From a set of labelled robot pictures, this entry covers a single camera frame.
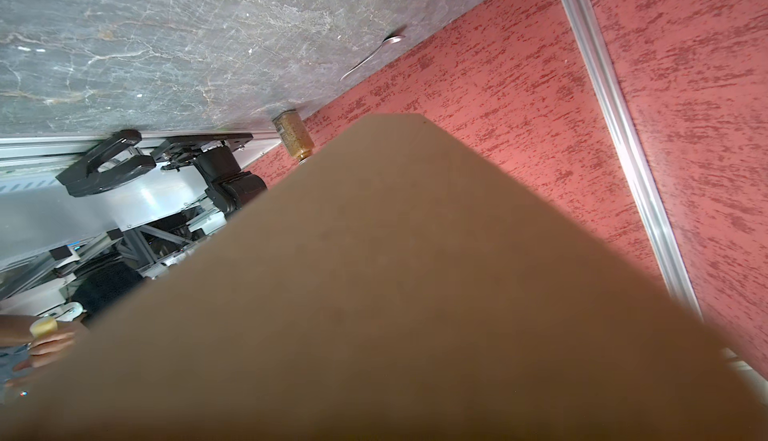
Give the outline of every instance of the metal rail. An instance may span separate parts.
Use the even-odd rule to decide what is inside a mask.
[[[635,131],[627,101],[600,32],[590,0],[562,0],[576,42],[584,57],[594,92],[600,102],[632,197],[656,254],[670,296],[701,318],[696,293],[677,247],[672,226]]]

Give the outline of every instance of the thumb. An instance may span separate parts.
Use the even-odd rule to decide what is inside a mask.
[[[31,367],[32,367],[32,361],[29,358],[27,358],[27,359],[24,359],[21,363],[19,363],[16,366],[14,366],[13,370],[14,371],[21,371],[22,369],[27,369],[27,368],[31,368]]]

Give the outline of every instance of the person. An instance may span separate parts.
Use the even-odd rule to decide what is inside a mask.
[[[79,321],[60,321],[58,330],[34,339],[29,327],[38,319],[0,314],[0,377],[6,391],[21,391],[88,333]]]

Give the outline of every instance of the person's hand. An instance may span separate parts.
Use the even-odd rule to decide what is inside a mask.
[[[88,329],[77,321],[60,323],[59,329],[32,341],[29,357],[13,367],[14,371],[40,368],[62,359],[72,347],[88,334]]]

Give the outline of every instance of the wall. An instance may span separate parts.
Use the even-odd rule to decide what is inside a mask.
[[[768,375],[768,0],[592,0],[707,321]]]
[[[319,146],[369,112],[418,112],[657,279],[560,0],[486,0],[306,120]],[[273,185],[278,147],[250,169]]]

